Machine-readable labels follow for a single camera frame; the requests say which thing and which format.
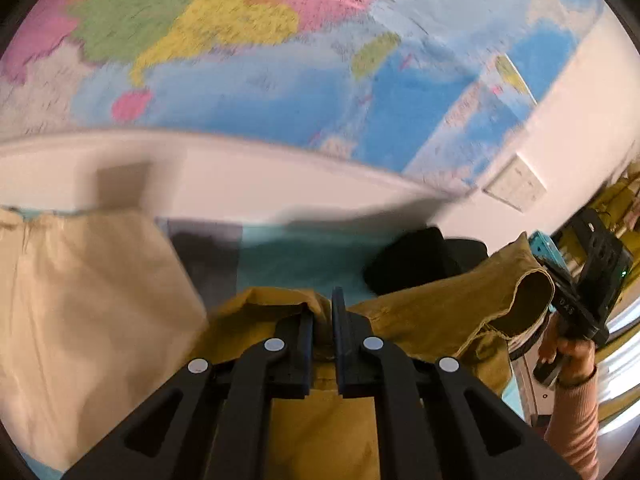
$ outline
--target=tan fabric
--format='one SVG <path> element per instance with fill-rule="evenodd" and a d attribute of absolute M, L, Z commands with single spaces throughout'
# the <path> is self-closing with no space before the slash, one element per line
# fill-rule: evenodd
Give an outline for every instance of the tan fabric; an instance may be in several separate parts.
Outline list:
<path fill-rule="evenodd" d="M 414 358 L 459 357 L 500 394 L 511 377 L 506 339 L 536 323 L 553 292 L 521 235 L 470 273 L 387 294 L 351 310 L 367 316 L 376 335 Z M 377 480 L 373 402 L 344 400 L 335 391 L 325 298 L 311 291 L 252 288 L 213 314 L 191 357 L 215 363 L 237 358 L 270 337 L 277 320 L 300 310 L 276 305 L 305 302 L 316 316 L 314 391 L 304 401 L 274 401 L 265 478 Z"/>
<path fill-rule="evenodd" d="M 533 337 L 536 331 L 542 326 L 544 321 L 545 321 L 545 316 L 541 317 L 540 320 L 536 324 L 532 325 L 531 328 L 529 328 L 526 332 L 523 332 L 519 336 L 510 339 L 507 345 L 509 349 L 509 354 L 520 349 L 524 344 L 530 341 L 530 339 Z"/>
<path fill-rule="evenodd" d="M 545 440 L 584 480 L 598 477 L 598 378 L 575 388 L 556 385 L 554 412 Z"/>
<path fill-rule="evenodd" d="M 65 470 L 181 366 L 206 314 L 135 211 L 0 210 L 0 254 L 0 416 L 19 448 Z"/>

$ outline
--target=finger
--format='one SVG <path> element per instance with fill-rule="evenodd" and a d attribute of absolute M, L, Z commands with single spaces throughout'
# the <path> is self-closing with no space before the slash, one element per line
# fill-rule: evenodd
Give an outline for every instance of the finger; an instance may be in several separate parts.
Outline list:
<path fill-rule="evenodd" d="M 556 358 L 556 348 L 558 346 L 558 313 L 555 312 L 549 319 L 542 342 L 538 348 L 538 356 L 543 362 L 552 362 Z"/>
<path fill-rule="evenodd" d="M 558 349 L 564 355 L 585 359 L 593 352 L 593 341 L 585 339 L 569 340 L 561 337 L 558 339 Z"/>

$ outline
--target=political map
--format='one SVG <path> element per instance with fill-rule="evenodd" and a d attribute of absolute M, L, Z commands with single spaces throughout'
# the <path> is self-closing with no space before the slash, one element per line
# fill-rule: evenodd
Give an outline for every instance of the political map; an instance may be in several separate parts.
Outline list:
<path fill-rule="evenodd" d="M 93 127 L 317 150 L 454 194 L 516 136 L 602 0 L 39 0 L 0 139 Z"/>

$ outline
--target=wrist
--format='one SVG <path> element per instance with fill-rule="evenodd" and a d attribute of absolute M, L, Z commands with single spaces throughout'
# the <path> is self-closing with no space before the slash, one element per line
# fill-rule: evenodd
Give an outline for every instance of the wrist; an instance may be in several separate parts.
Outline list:
<path fill-rule="evenodd" d="M 565 389 L 578 388 L 583 384 L 591 381 L 591 379 L 593 379 L 593 377 L 596 375 L 597 371 L 598 367 L 596 365 L 593 365 L 593 368 L 589 373 L 572 374 L 569 377 L 563 377 L 561 372 L 560 376 L 558 377 L 558 384 L 560 384 L 560 386 Z"/>

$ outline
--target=white wall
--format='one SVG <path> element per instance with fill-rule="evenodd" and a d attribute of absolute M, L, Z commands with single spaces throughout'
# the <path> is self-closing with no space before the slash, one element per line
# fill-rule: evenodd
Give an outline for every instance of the white wall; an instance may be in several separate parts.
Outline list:
<path fill-rule="evenodd" d="M 137 201 L 138 189 L 152 214 L 228 222 L 345 219 L 425 198 L 394 174 L 210 134 L 92 130 L 0 144 L 3 205 L 127 205 L 118 201 Z"/>
<path fill-rule="evenodd" d="M 448 236 L 469 236 L 496 250 L 521 231 L 561 226 L 600 187 L 640 137 L 640 56 L 607 8 L 527 123 L 518 154 L 547 193 L 526 213 L 481 191 L 435 217 Z M 501 156 L 489 182 L 508 160 Z"/>

